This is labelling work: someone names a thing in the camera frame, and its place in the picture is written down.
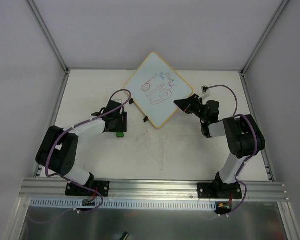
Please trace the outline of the green whiteboard eraser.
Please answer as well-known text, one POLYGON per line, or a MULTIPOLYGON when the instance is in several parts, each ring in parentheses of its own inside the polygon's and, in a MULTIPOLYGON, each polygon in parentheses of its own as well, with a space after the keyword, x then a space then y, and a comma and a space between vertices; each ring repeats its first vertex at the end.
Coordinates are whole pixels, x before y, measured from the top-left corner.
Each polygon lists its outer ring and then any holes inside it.
POLYGON ((124 132, 117 132, 116 137, 117 138, 123 138, 124 137, 124 132))

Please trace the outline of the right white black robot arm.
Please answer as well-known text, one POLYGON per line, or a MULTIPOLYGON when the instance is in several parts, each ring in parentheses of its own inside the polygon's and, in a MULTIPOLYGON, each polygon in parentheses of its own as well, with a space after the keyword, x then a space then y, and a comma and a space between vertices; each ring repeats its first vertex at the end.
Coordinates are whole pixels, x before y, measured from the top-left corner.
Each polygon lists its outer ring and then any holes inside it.
POLYGON ((197 184, 198 198, 241 199, 238 176, 247 161, 265 148, 265 139, 252 116, 238 114, 219 120, 219 102, 209 100, 203 103, 196 94, 186 99, 175 100, 174 104, 184 113, 198 117, 204 137, 225 136, 230 151, 214 180, 211 183, 197 184))

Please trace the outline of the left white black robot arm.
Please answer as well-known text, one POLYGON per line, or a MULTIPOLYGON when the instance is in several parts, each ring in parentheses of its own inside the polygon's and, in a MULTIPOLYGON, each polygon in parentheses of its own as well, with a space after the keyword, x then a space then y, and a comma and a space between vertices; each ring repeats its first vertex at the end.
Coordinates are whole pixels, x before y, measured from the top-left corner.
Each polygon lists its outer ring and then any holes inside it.
POLYGON ((80 143, 105 132, 114 132, 120 138, 127 132, 124 105, 109 100, 100 112, 93 113, 87 120, 72 127, 49 127, 35 161, 46 170, 77 184, 77 189, 83 195, 89 195, 94 191, 94 176, 75 164, 77 148, 80 143))

